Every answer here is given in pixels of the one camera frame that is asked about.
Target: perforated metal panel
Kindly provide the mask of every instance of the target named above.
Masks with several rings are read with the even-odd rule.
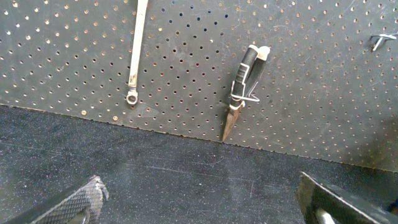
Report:
[[[139,103],[125,102],[137,2],[1,1],[0,103],[219,141],[249,44],[272,47],[228,143],[398,170],[395,1],[150,0]]]

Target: wrench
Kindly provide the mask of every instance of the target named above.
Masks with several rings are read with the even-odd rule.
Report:
[[[129,92],[126,100],[130,105],[135,105],[138,101],[137,92],[137,73],[139,56],[141,53],[142,35],[144,33],[145,14],[147,12],[148,0],[138,0],[136,27],[134,29],[134,42],[132,44],[131,66],[129,77]]]

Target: speckled black surface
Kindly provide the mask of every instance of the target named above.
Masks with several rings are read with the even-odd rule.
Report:
[[[391,172],[0,106],[0,222],[96,174],[101,223],[303,223],[299,171],[378,206],[398,196]]]

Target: gray pegboard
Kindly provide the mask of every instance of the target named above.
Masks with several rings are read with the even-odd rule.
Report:
[[[149,0],[131,108],[136,6],[1,1],[0,103],[219,141],[246,47],[268,45],[228,143],[398,170],[398,42],[368,46],[397,32],[394,1]]]

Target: hand tool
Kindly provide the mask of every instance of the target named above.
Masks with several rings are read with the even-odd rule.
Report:
[[[374,37],[378,38],[376,43],[374,44],[373,48],[372,48],[372,52],[376,51],[377,48],[380,46],[381,42],[384,40],[384,42],[382,43],[382,45],[384,45],[387,40],[396,40],[398,34],[379,34],[379,35],[372,35],[370,40],[372,40]]]
[[[129,92],[126,100],[130,105],[135,105],[138,101],[137,92],[137,73],[139,56],[141,53],[142,35],[144,33],[145,14],[147,11],[148,0],[138,0],[136,27],[134,29],[134,43],[132,44]]]
[[[229,104],[229,113],[224,128],[223,141],[232,130],[239,113],[242,108],[244,108],[245,100],[260,102],[259,98],[252,95],[252,92],[266,67],[267,57],[270,51],[271,49],[266,46],[257,48],[254,45],[250,45],[248,51],[244,55],[235,81],[232,82],[231,102]]]

